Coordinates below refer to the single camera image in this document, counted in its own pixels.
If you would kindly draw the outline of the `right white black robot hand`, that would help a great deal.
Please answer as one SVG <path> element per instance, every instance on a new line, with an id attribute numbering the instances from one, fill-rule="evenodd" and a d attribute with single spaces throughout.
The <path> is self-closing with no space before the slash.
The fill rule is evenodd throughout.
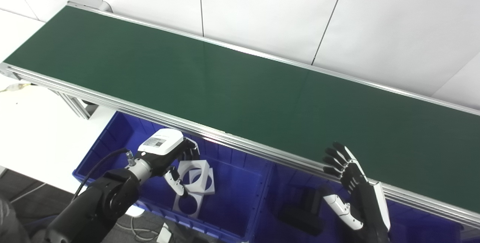
<path id="1" fill-rule="evenodd" d="M 352 232 L 355 243 L 389 243 L 390 215 L 381 182 L 367 178 L 359 161 L 346 146 L 333 142 L 323 158 L 326 174 L 335 176 L 350 194 L 345 202 L 328 186 L 322 188 L 326 204 Z"/>

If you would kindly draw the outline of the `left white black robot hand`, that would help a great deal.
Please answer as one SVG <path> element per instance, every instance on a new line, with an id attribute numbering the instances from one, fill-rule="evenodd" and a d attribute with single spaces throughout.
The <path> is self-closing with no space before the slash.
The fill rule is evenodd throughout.
<path id="1" fill-rule="evenodd" d="M 182 183 L 182 177 L 174 161 L 197 161 L 200 152 L 197 142 L 175 129 L 163 128 L 146 139 L 137 149 L 134 161 L 145 170 L 140 183 L 152 177 L 163 177 L 167 184 L 180 197 L 187 197 L 188 191 Z"/>

